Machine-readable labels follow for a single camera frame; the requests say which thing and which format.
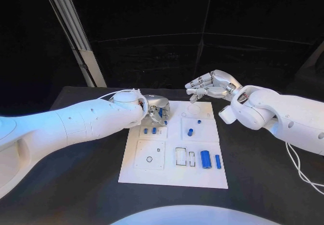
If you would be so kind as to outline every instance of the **tabletop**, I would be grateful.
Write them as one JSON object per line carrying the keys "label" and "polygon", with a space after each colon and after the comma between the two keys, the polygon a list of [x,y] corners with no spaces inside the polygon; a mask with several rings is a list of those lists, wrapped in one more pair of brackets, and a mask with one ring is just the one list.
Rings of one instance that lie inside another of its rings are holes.
{"label": "tabletop", "polygon": [[[116,91],[64,87],[51,110]],[[169,100],[187,101],[184,90],[140,89]],[[125,216],[168,205],[210,205],[238,210],[284,225],[324,221],[324,196],[293,168],[284,144],[264,130],[250,130],[217,116],[228,104],[211,102],[228,189],[117,183],[128,129],[47,155],[0,199],[0,223],[110,224]],[[322,156],[296,149],[302,172],[324,183]]]}

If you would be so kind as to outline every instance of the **black table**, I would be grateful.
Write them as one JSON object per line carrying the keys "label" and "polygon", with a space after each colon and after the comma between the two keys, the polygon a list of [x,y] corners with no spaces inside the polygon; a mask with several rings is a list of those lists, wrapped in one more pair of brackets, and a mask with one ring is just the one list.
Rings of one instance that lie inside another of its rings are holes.
{"label": "black table", "polygon": [[[116,91],[64,87],[51,110]],[[187,101],[184,90],[140,90]],[[270,133],[225,125],[217,116],[227,101],[212,104],[228,189],[117,183],[128,129],[67,146],[37,163],[0,200],[0,223],[109,224],[142,210],[178,204],[238,210],[280,224],[322,224],[324,196],[297,177],[284,145]],[[302,171],[324,183],[324,158],[296,150]]]}

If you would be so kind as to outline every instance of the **robotic hand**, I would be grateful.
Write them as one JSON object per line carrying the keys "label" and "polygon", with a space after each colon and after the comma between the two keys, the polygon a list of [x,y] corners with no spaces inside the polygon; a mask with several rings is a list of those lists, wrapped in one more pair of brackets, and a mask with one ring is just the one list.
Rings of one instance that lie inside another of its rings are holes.
{"label": "robotic hand", "polygon": [[257,86],[241,86],[220,70],[185,84],[194,103],[202,95],[230,102],[218,116],[225,124],[237,120],[257,130],[266,128],[276,138],[297,148],[324,155],[324,103],[297,96],[279,95]]}
{"label": "robotic hand", "polygon": [[166,98],[143,96],[139,90],[113,93],[109,101],[100,99],[103,95],[54,111],[0,117],[0,198],[38,160],[57,149],[139,125],[145,116],[165,125],[169,115]]}

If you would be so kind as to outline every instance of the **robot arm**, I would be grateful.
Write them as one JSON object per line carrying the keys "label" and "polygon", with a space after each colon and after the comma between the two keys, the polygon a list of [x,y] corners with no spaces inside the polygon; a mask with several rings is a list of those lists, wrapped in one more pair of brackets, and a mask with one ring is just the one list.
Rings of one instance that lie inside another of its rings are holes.
{"label": "robot arm", "polygon": [[230,101],[218,112],[225,124],[237,120],[253,130],[266,128],[277,139],[324,155],[324,103],[257,86],[241,87],[220,70],[194,79],[185,88],[191,103],[202,95]]}
{"label": "robot arm", "polygon": [[166,98],[128,90],[109,101],[94,99],[34,115],[0,117],[0,198],[53,151],[140,124],[146,114],[164,124],[168,111]]}

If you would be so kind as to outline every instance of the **screw hole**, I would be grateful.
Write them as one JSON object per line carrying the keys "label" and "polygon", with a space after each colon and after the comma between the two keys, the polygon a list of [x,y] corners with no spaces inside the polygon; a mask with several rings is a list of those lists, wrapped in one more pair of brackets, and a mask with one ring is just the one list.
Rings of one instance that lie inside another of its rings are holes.
{"label": "screw hole", "polygon": [[292,126],[293,126],[293,122],[290,121],[287,124],[287,128],[292,128]]}
{"label": "screw hole", "polygon": [[324,133],[322,132],[318,134],[318,139],[324,139]]}

